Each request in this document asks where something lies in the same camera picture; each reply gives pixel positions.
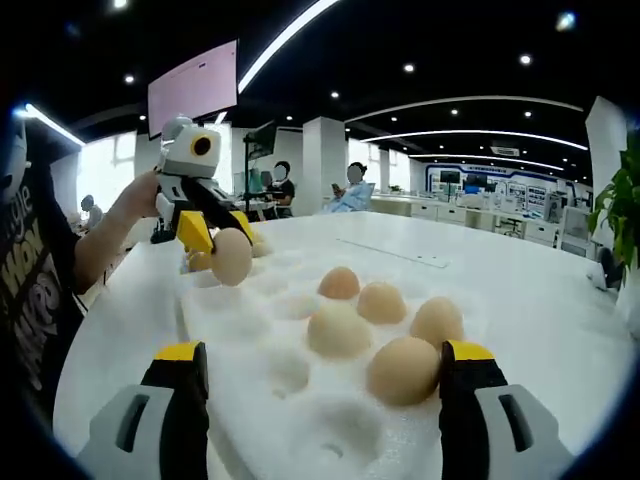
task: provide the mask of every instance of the robot eye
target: robot eye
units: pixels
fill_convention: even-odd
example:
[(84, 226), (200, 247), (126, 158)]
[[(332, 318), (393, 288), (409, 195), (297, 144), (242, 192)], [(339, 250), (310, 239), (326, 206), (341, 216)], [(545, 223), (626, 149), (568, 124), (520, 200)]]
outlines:
[(194, 138), (191, 143), (191, 152), (197, 156), (202, 157), (211, 150), (211, 139), (209, 137)]

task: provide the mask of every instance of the window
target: window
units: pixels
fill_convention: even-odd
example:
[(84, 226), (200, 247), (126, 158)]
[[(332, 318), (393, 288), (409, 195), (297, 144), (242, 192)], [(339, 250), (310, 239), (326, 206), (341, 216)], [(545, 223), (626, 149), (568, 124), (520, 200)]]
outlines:
[(389, 150), (389, 185), (398, 185), (402, 190), (411, 190), (411, 165), (404, 153)]
[(136, 133), (129, 132), (87, 144), (78, 158), (77, 208), (87, 195), (104, 212), (133, 180)]
[(380, 189), (380, 149), (378, 146), (349, 139), (348, 148), (348, 165), (360, 162), (367, 167), (367, 172), (364, 175), (365, 182), (375, 183), (376, 188)]
[(213, 123), (205, 123), (205, 128), (218, 132), (220, 134), (220, 161), (216, 168), (216, 174), (213, 176), (218, 181), (220, 188), (226, 193), (233, 193), (233, 174), (231, 170), (231, 125), (222, 123), (215, 125)]

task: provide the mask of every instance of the hand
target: hand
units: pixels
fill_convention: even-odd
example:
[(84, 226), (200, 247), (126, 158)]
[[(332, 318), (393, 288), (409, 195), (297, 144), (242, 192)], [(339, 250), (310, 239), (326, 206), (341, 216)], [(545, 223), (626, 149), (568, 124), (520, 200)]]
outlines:
[(122, 191), (111, 210), (123, 221), (128, 222), (136, 222), (142, 217), (157, 217), (158, 186), (155, 172), (147, 172), (136, 177)]

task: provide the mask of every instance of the light blue shirt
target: light blue shirt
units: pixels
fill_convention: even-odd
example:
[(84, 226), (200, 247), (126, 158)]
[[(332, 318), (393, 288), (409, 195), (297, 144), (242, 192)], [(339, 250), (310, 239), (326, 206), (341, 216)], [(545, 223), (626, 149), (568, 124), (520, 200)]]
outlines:
[(365, 182), (349, 185), (341, 198), (334, 198), (321, 213), (361, 212), (369, 207), (373, 186)]

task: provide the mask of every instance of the white pillar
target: white pillar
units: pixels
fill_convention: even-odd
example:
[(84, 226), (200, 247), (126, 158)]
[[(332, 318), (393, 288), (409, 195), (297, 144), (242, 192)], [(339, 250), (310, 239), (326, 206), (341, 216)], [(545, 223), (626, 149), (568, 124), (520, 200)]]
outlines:
[(333, 196), (331, 184), (344, 187), (347, 181), (347, 153), (344, 122), (319, 117), (303, 125), (302, 182), (296, 192), (296, 209), (313, 215), (322, 209), (323, 197)]
[(389, 150), (380, 150), (380, 191), (389, 191)]
[[(586, 126), (595, 203), (595, 197), (611, 182), (611, 178), (621, 167), (620, 152), (627, 149), (627, 127), (622, 110), (602, 97), (596, 98), (587, 117)], [(607, 222), (604, 222), (603, 228), (596, 229), (593, 240), (613, 248), (613, 231)]]

